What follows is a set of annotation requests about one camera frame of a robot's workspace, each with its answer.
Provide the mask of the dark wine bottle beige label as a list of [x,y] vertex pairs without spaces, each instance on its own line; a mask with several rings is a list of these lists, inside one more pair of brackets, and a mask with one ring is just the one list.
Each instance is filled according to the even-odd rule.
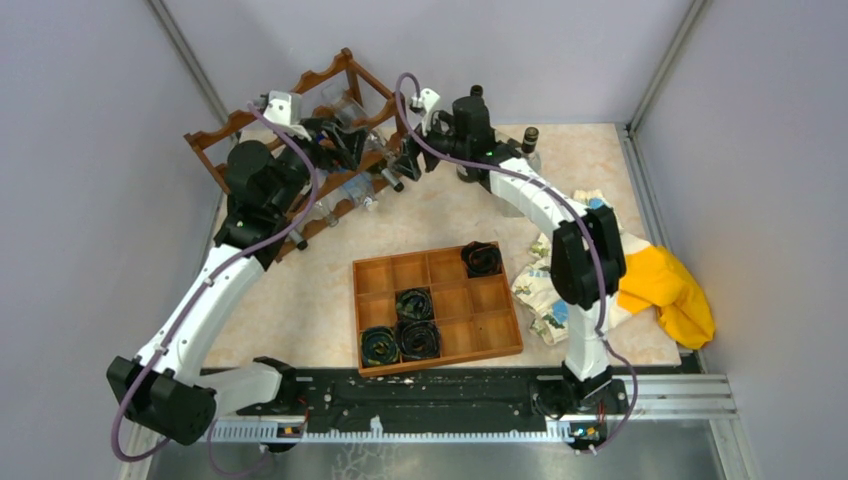
[[373,178],[381,178],[385,180],[395,192],[402,192],[405,189],[404,184],[392,171],[389,162],[386,159],[381,159],[380,161],[372,165],[368,169],[368,172],[372,175]]

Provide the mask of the dark green wine bottle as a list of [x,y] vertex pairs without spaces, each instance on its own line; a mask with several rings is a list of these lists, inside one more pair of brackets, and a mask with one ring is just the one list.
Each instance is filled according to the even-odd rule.
[[299,251],[303,251],[308,248],[308,241],[302,236],[301,231],[296,227],[290,229],[286,236],[286,241],[291,243],[293,247]]

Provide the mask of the wooden compartment tray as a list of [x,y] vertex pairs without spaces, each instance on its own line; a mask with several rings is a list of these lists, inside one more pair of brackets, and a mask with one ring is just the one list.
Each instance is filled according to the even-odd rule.
[[[352,264],[358,372],[363,377],[407,373],[517,355],[524,349],[505,268],[498,275],[469,278],[456,246],[356,260]],[[397,292],[430,290],[441,333],[439,358],[364,367],[359,335],[365,329],[398,324]]]

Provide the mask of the brown wooden wine rack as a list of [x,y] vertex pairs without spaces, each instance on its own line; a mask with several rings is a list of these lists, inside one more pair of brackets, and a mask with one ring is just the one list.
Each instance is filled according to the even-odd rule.
[[268,267],[355,207],[375,206],[383,188],[403,191],[400,137],[377,129],[397,116],[388,87],[343,49],[293,91],[270,91],[218,130],[187,134],[225,195],[214,246]]

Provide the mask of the blue square glass bottle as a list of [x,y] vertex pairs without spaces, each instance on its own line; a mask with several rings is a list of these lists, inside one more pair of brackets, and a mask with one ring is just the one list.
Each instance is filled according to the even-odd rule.
[[[318,134],[316,140],[320,141],[321,145],[331,145],[329,138],[325,134]],[[334,170],[318,169],[319,187],[323,188],[327,182],[330,173],[346,173],[348,170],[336,168]],[[377,207],[378,201],[374,197],[374,189],[371,180],[367,174],[358,174],[346,181],[341,187],[327,193],[322,200],[333,201],[337,204],[341,200],[349,200],[354,208],[364,206],[367,210],[373,210]]]

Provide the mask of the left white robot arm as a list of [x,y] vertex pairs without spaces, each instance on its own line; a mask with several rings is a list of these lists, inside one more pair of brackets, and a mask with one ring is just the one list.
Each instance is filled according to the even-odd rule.
[[293,370],[279,360],[260,357],[214,374],[204,374],[203,363],[241,298],[309,218],[320,199],[320,172],[355,172],[368,130],[320,117],[270,128],[284,145],[279,154],[256,140],[231,150],[228,213],[190,290],[133,357],[116,357],[108,367],[118,401],[110,441],[121,460],[131,459],[120,441],[124,421],[163,442],[190,445],[223,416],[254,407],[285,414],[298,404]]

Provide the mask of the dark wine bottle grey label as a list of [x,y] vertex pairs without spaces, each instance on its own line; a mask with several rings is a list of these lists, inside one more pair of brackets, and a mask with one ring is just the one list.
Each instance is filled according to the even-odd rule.
[[[484,92],[484,89],[481,85],[474,84],[470,87],[469,95],[475,96],[475,97],[482,97],[483,92]],[[465,182],[465,183],[473,183],[475,181],[473,176],[469,173],[468,169],[466,167],[462,166],[462,165],[456,166],[456,176],[462,182]]]

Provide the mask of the clear glass bottle back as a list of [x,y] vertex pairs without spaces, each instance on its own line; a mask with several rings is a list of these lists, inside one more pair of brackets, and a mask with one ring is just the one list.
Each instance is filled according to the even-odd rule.
[[364,121],[366,120],[366,111],[360,101],[353,98],[350,93],[347,93],[340,83],[332,83],[321,90],[322,99],[333,110],[336,117],[345,128],[365,128],[367,135],[365,137],[363,151],[377,152],[385,155],[387,153],[387,140],[385,136],[378,130],[367,127]]

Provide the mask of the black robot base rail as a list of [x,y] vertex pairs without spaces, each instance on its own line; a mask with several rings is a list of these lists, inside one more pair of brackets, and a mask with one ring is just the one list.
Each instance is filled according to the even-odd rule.
[[307,368],[283,378],[284,400],[213,420],[192,407],[176,440],[260,443],[560,443],[598,453],[645,421],[731,420],[721,375],[627,374],[579,406],[560,368],[444,368],[366,378],[353,369]]

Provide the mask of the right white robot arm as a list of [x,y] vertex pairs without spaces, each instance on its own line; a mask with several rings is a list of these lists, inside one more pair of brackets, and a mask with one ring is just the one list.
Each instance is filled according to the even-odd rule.
[[610,307],[626,272],[614,212],[586,207],[559,191],[530,164],[513,140],[491,126],[479,96],[465,96],[446,113],[440,97],[424,89],[400,100],[399,112],[419,115],[404,139],[402,160],[413,175],[447,160],[473,182],[511,205],[549,241],[549,279],[568,308],[569,346],[563,398],[576,412],[590,411],[612,381],[605,344]]

